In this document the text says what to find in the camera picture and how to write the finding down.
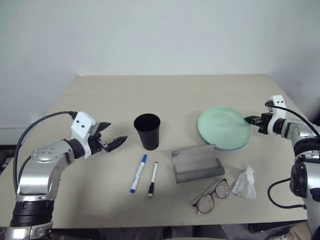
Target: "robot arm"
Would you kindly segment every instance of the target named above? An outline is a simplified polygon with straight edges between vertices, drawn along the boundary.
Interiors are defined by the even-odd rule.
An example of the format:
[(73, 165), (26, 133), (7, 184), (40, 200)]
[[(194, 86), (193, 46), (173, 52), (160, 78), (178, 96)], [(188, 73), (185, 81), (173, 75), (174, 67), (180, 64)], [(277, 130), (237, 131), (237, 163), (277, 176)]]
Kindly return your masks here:
[(19, 179), (6, 240), (50, 238), (54, 202), (63, 170), (75, 159), (88, 158), (102, 149), (110, 152), (127, 139), (122, 136), (111, 143), (103, 142), (100, 132), (109, 125), (108, 122), (96, 122), (85, 112), (78, 112), (71, 126), (71, 140), (45, 144), (32, 153)]
[(265, 104), (269, 112), (261, 117), (244, 118), (249, 124), (259, 127), (263, 134), (281, 135), (292, 142), (294, 165), (291, 169), (290, 190), (304, 201), (308, 224), (312, 235), (320, 236), (320, 127), (308, 126), (305, 121), (285, 118), (286, 111), (281, 95), (272, 96)]

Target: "glasses lens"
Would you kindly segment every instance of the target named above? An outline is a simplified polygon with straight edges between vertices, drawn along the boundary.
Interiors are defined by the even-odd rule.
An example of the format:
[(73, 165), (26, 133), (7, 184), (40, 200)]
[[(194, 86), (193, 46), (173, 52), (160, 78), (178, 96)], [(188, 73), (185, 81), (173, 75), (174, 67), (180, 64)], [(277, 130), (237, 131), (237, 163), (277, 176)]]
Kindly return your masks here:
[(218, 183), (218, 185), (215, 188), (215, 194), (220, 199), (225, 199), (226, 197), (228, 197), (229, 186), (225, 180)]
[(202, 196), (197, 203), (199, 211), (204, 214), (210, 213), (214, 209), (214, 206), (214, 198), (209, 194)]

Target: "white wall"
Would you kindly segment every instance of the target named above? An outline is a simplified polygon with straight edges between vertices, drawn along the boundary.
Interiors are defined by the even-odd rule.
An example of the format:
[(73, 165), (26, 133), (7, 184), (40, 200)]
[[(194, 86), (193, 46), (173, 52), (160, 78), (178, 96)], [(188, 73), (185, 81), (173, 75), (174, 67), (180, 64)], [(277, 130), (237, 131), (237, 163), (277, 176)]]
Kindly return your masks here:
[(318, 0), (2, 0), (0, 144), (79, 75), (269, 74), (320, 103)]

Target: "blue marker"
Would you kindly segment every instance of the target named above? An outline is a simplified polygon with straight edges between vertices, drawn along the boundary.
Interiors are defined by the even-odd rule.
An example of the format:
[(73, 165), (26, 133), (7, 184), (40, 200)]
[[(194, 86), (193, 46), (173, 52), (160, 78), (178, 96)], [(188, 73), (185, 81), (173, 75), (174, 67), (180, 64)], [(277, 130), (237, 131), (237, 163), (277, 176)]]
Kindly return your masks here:
[(146, 160), (147, 160), (147, 154), (145, 154), (140, 162), (140, 166), (139, 166), (139, 169), (134, 177), (134, 180), (133, 180), (133, 183), (132, 183), (132, 186), (131, 186), (131, 189), (130, 189), (130, 193), (134, 194), (136, 192), (136, 189), (137, 189), (137, 186), (138, 186), (138, 183), (139, 183), (139, 180), (140, 180), (140, 177), (141, 177), (141, 174), (142, 174), (142, 171), (144, 170), (144, 166), (146, 164)]

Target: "mint green plate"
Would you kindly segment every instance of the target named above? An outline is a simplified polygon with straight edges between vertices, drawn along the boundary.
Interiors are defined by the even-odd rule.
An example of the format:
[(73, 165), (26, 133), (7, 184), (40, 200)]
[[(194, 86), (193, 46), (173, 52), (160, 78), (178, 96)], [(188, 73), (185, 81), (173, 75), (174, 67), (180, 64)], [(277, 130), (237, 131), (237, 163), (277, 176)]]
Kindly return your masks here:
[(250, 125), (238, 111), (224, 106), (205, 110), (198, 119), (201, 136), (220, 150), (236, 150), (245, 146), (251, 135)]

